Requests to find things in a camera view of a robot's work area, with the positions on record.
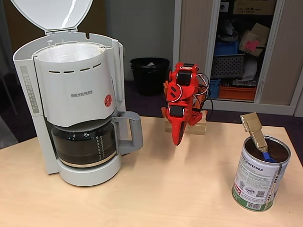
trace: coffee maker base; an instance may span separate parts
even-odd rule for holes
[[[63,180],[75,186],[94,186],[108,181],[115,176],[122,165],[122,156],[116,155],[108,163],[92,168],[74,168],[63,164],[57,160],[59,164],[59,174]]]

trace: black trash can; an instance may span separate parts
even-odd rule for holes
[[[163,83],[168,74],[169,60],[164,58],[132,59],[134,82],[141,95],[153,96],[163,92]]]

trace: tin can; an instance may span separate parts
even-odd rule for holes
[[[289,147],[270,136],[264,136],[268,153],[277,163],[263,161],[263,154],[251,137],[244,141],[232,196],[242,207],[252,211],[266,211],[274,202],[280,182],[288,165]]]

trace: qr code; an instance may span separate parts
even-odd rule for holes
[[[261,209],[261,205],[257,205],[257,204],[252,204],[252,203],[247,203],[246,207],[251,208],[253,210],[260,210]]]
[[[264,193],[265,193],[265,191],[258,191],[258,193],[257,193],[257,197],[264,197]]]

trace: dark carpet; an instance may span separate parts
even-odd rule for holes
[[[6,82],[13,96],[18,115],[10,106],[2,82],[0,82],[0,116],[8,125],[19,142],[36,136],[36,131],[28,110],[22,88],[17,85],[14,75],[7,75]],[[141,116],[162,117],[160,108],[166,105],[162,94],[157,96],[142,96],[137,93],[133,82],[125,82],[125,100],[128,111],[137,112]],[[210,121],[241,123],[239,116],[244,112],[214,111]],[[258,114],[261,123],[267,126],[285,127],[289,138],[303,164],[303,118],[293,116]]]

